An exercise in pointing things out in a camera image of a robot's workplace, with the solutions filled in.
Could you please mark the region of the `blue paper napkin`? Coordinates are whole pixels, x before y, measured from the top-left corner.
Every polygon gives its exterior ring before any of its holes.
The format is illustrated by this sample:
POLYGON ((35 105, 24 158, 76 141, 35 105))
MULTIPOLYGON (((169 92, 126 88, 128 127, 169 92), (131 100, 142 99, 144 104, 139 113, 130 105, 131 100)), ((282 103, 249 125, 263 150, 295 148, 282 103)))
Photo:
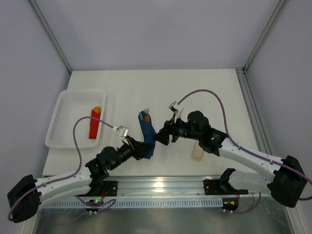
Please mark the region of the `blue paper napkin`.
POLYGON ((154 127, 152 126, 152 123, 146 123, 145 121, 140 120, 139 115, 138 121, 143 134, 144 143, 154 143, 156 145, 156 141, 153 140, 153 137, 156 135, 156 132, 154 130, 154 127))

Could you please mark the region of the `brown wooden spoon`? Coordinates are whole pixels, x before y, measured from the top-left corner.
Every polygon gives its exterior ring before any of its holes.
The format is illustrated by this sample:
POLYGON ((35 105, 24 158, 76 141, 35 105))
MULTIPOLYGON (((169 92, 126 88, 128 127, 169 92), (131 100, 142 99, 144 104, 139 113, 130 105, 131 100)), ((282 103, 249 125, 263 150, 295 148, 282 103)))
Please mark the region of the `brown wooden spoon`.
POLYGON ((151 117, 149 114, 145 114, 144 117, 143 117, 143 120, 146 122, 146 123, 151 123, 151 117))

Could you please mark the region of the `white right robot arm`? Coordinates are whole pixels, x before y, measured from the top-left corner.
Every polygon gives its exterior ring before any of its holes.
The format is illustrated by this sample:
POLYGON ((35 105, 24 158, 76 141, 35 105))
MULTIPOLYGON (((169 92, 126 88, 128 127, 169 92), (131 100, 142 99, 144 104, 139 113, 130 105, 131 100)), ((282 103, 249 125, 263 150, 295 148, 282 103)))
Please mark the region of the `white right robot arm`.
POLYGON ((292 156, 285 159, 247 149, 228 134, 212 128, 209 120, 200 112, 188 114, 187 121, 173 117, 164 123, 154 140, 164 145, 178 138, 193 139, 203 151, 238 162, 253 170, 246 173, 228 168, 220 176, 218 186, 222 194, 242 190, 270 195, 278 203, 294 208, 307 185, 298 160, 292 156))

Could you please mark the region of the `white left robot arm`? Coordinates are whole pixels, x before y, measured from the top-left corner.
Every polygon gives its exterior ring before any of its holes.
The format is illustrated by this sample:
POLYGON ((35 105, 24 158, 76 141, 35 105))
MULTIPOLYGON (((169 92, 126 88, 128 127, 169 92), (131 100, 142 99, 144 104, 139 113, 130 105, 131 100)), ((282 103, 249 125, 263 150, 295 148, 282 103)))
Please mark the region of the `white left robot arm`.
POLYGON ((109 171, 130 158, 141 160, 153 149, 153 143, 144 143, 127 137, 119 148, 107 146, 73 172, 44 178, 24 176, 7 194, 10 211, 8 220, 20 223, 33 217, 39 208, 72 196, 96 196, 109 171))

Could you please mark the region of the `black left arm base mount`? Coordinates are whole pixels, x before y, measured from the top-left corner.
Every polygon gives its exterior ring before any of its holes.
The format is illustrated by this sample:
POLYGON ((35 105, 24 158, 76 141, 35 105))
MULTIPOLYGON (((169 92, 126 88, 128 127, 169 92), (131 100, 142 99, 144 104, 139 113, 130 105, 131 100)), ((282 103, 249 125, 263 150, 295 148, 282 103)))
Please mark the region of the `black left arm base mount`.
POLYGON ((117 186, 118 186, 117 181, 104 180, 98 183, 91 184, 89 192, 83 195, 79 195, 79 196, 84 196, 84 197, 117 196, 117 186))

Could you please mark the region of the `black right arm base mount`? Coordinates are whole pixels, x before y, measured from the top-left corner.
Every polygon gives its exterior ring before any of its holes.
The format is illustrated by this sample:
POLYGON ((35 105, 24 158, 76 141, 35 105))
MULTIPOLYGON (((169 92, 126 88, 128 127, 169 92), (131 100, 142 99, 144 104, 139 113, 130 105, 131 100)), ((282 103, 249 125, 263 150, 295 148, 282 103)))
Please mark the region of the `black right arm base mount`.
POLYGON ((203 180, 205 195, 248 195, 248 190, 234 189, 228 182, 222 182, 219 179, 203 180))

